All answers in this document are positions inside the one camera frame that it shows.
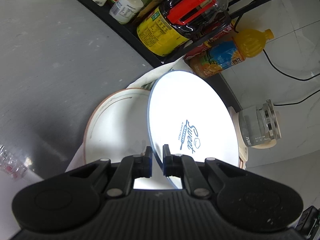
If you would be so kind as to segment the white plate with blue print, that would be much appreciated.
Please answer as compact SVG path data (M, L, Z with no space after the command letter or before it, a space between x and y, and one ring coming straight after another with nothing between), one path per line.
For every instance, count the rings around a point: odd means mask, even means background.
M156 80L147 123L161 189L182 187L177 177L163 176L164 145L172 155L188 155L197 162L215 158L239 166L238 140L228 109L217 92L193 73L174 70Z

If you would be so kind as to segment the white plate brown rim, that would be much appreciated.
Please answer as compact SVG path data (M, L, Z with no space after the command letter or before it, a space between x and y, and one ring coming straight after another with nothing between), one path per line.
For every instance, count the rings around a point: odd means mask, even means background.
M150 91L128 88L105 98L92 113L84 134L84 161L120 162L151 145L147 128Z

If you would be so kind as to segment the patterned white table cloth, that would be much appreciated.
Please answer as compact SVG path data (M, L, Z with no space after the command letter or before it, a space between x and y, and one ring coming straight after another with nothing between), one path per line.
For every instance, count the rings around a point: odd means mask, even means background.
M143 76L138 78L135 82L128 85L127 88L144 88L144 89L150 90L158 78L160 78L163 74L173 70L183 70L183 71L195 74L194 71L184 62L184 59L180 57L178 60L174 62L167 63L163 66L160 66L158 68L155 68L145 73ZM236 136L238 140L238 145L239 145L239 167L246 170L247 169L246 163L248 161L248 147L245 146L242 139L241 132L240 132L239 113L236 113L236 111L232 106L228 107L228 111L233 121L233 125L235 128ZM81 146L75 153L75 156L73 157L70 164L68 165L66 172L73 170L77 167L83 166L84 164L85 164L84 144L81 144Z

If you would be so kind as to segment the orange juice bottle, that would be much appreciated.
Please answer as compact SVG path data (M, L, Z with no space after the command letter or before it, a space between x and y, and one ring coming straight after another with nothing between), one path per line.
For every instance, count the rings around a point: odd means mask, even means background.
M230 40L223 41L213 48L191 58L189 66L202 78L213 76L247 58L253 58L265 48L266 42L274 38L271 29L258 31L244 29Z

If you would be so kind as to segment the red drink can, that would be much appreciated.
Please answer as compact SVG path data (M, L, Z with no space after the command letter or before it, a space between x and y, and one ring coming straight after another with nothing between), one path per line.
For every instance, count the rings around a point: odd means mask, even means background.
M213 45L216 44L217 41L219 41L221 38L225 37L227 34L229 34L233 31L234 25L235 25L235 20L231 20L230 24L227 25L224 29L222 29L215 36L204 41L202 44L200 44L199 46L196 46L194 49L192 49L191 51L186 53L184 56L184 59L190 60L191 58L195 57L196 55L201 54L205 50L212 48Z

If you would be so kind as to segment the dark soy sauce jug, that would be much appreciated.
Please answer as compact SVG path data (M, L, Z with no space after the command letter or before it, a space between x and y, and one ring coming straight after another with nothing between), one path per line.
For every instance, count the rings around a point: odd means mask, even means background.
M137 27L137 36L152 53L164 57L197 38L229 0L165 0Z

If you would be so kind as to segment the white capped seasoning jar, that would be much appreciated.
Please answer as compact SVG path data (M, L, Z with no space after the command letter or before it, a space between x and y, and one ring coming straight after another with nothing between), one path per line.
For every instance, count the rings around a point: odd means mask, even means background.
M143 6L142 0L117 0L109 15L120 24L127 24Z

